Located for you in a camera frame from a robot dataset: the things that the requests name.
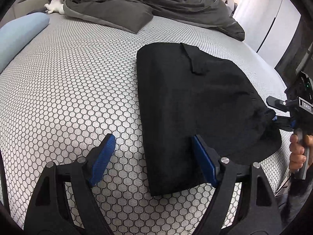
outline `folded black fabric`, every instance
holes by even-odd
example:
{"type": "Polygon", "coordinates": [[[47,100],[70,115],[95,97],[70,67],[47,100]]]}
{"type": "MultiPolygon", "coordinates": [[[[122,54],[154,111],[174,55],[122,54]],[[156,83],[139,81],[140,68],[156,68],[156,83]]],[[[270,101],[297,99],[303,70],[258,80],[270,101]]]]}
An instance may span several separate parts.
{"type": "Polygon", "coordinates": [[[274,110],[232,61],[182,43],[152,43],[137,52],[137,77],[151,195],[205,181],[191,149],[195,134],[238,164],[281,147],[274,110]]]}

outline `mattress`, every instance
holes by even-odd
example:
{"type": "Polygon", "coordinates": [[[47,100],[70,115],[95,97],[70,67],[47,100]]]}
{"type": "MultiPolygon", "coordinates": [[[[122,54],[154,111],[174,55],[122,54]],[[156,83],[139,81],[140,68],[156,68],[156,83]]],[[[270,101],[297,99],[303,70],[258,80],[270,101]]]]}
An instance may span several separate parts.
{"type": "MultiPolygon", "coordinates": [[[[115,153],[103,180],[92,189],[113,232],[194,231],[214,193],[210,184],[157,197],[148,191],[136,53],[152,42],[183,42],[232,60],[264,101],[269,95],[286,99],[278,73],[247,45],[220,32],[155,16],[138,34],[131,34],[52,14],[47,28],[0,75],[0,149],[11,216],[19,226],[47,162],[71,163],[113,133],[115,153]]],[[[281,149],[262,162],[274,191],[289,162],[290,133],[281,135],[281,149]]],[[[81,226],[70,183],[66,188],[73,220],[81,226]]],[[[239,194],[238,183],[225,226],[234,219],[239,194]]]]}

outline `gray comforter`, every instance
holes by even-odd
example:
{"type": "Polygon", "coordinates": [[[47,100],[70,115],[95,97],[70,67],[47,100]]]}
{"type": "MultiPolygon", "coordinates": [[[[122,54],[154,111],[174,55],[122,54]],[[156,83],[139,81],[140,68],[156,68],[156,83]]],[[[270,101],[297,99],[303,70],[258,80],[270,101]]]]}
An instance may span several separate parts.
{"type": "Polygon", "coordinates": [[[214,28],[243,41],[245,32],[222,0],[63,0],[68,16],[137,33],[153,15],[214,28]]]}

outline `black cable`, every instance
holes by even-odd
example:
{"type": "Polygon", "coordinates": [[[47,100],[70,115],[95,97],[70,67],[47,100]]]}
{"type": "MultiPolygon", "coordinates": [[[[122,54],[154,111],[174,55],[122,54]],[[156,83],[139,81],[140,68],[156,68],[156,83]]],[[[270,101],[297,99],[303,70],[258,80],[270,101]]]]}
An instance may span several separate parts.
{"type": "Polygon", "coordinates": [[[274,196],[276,196],[276,195],[279,193],[279,191],[284,188],[285,184],[290,180],[290,178],[291,178],[291,176],[290,176],[290,174],[289,174],[289,178],[288,178],[288,179],[285,181],[285,183],[276,191],[276,193],[274,194],[274,196]]]}

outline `white wardrobe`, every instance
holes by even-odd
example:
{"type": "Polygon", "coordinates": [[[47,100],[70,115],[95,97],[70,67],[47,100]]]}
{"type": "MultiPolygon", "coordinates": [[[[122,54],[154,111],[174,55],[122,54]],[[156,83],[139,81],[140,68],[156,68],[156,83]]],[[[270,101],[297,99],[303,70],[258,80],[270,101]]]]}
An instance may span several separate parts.
{"type": "Polygon", "coordinates": [[[300,13],[290,0],[241,0],[234,19],[245,31],[245,43],[275,67],[297,29],[300,13]]]}

